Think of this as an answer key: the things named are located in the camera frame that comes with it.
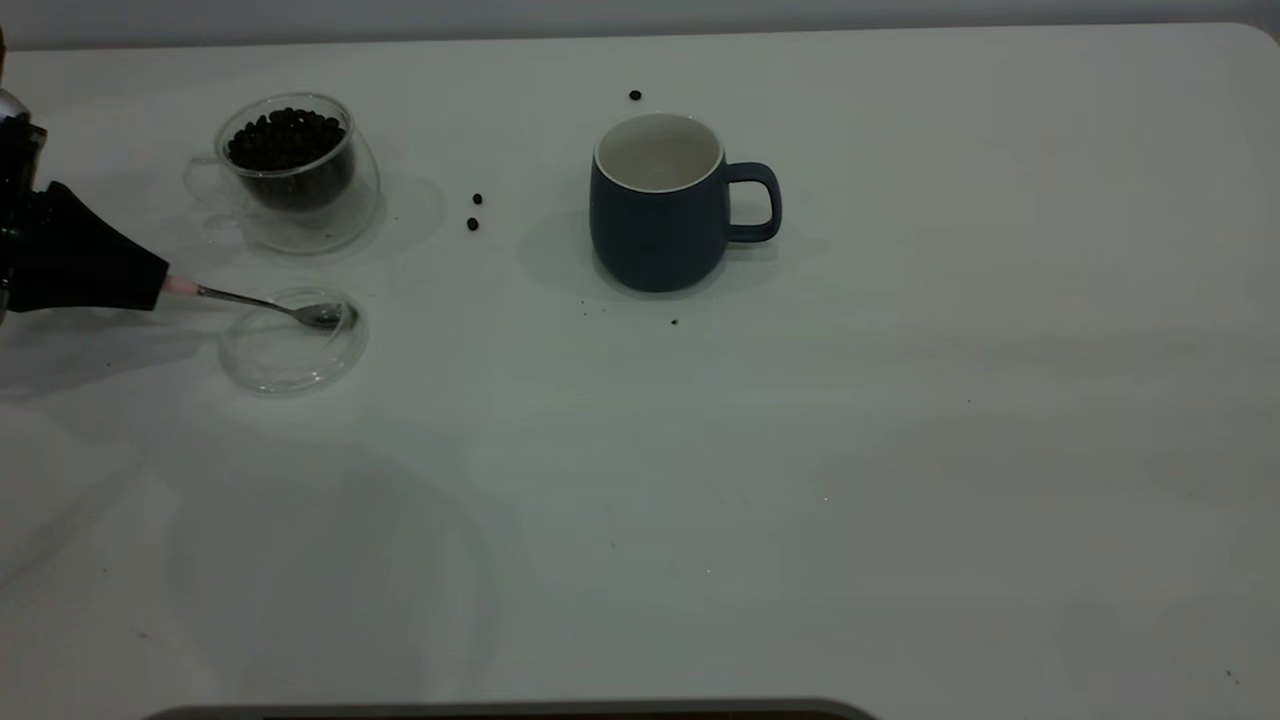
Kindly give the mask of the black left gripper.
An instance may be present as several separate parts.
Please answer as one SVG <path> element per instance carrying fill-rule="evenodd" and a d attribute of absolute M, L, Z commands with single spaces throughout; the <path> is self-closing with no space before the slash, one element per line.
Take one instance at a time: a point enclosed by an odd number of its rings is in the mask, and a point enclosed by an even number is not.
<path fill-rule="evenodd" d="M 47 132 L 1 126 L 1 313 L 59 307 L 152 311 L 170 265 L 92 211 L 61 182 L 44 192 L 44 240 L 33 181 Z"/>

